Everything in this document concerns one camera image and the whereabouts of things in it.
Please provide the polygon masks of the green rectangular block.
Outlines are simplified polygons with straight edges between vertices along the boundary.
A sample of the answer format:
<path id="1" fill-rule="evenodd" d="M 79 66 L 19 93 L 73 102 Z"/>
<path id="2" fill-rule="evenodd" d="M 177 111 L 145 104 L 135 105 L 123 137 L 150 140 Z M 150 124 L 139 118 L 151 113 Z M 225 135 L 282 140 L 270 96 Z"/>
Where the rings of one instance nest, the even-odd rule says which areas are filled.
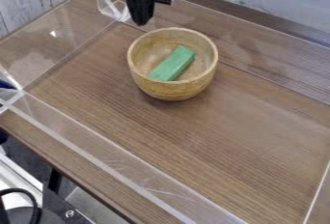
<path id="1" fill-rule="evenodd" d="M 193 49 L 183 45 L 178 45 L 149 72 L 147 76 L 162 81 L 175 80 L 194 62 L 196 55 L 197 52 Z"/>

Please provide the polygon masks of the brown wooden bowl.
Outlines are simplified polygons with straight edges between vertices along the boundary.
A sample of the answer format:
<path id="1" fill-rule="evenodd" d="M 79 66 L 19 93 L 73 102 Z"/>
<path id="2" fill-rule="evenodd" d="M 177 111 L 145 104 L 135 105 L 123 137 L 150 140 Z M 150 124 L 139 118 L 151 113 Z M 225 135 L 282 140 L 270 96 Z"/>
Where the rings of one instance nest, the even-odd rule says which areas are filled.
<path id="1" fill-rule="evenodd" d="M 149 72 L 170 55 L 177 46 L 196 51 L 196 60 L 174 81 L 161 81 Z M 169 27 L 146 32 L 130 45 L 129 70 L 139 89 L 153 98 L 185 100 L 209 86 L 218 67 L 220 53 L 213 40 L 201 32 Z"/>

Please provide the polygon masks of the clear acrylic front barrier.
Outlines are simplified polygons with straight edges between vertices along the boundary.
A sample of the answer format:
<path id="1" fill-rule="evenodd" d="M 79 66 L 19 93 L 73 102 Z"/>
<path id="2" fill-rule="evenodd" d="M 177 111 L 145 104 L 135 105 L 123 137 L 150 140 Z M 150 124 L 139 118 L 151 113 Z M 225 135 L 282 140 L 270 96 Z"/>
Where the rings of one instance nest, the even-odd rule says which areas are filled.
<path id="1" fill-rule="evenodd" d="M 0 127 L 135 224 L 248 224 L 0 70 Z"/>

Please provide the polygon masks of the black table leg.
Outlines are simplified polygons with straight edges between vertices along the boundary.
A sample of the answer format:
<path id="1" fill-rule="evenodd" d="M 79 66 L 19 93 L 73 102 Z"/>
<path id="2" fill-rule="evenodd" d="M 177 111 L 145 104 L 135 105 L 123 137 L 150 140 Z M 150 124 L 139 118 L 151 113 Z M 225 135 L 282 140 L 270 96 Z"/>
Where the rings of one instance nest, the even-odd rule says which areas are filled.
<path id="1" fill-rule="evenodd" d="M 50 180 L 49 180 L 49 189 L 58 193 L 61 190 L 61 184 L 62 184 L 62 174 L 58 172 L 57 169 L 53 169 Z"/>

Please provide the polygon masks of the clear acrylic corner bracket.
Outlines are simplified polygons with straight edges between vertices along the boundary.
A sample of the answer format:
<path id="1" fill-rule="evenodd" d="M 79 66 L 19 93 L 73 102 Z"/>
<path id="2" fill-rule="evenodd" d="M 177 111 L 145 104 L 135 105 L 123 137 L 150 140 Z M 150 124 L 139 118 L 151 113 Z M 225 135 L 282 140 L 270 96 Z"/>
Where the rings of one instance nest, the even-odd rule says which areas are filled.
<path id="1" fill-rule="evenodd" d="M 129 5 L 122 0 L 97 0 L 97 6 L 103 15 L 121 22 L 127 22 L 131 19 Z"/>

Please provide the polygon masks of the grey metal base plate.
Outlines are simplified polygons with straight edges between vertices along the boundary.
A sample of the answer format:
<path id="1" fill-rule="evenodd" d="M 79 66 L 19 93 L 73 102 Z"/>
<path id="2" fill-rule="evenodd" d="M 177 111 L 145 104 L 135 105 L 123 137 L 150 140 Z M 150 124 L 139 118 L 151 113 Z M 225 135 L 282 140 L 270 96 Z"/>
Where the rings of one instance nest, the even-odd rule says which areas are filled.
<path id="1" fill-rule="evenodd" d="M 43 194 L 43 208 L 50 210 L 65 224 L 95 224 L 53 191 Z"/>

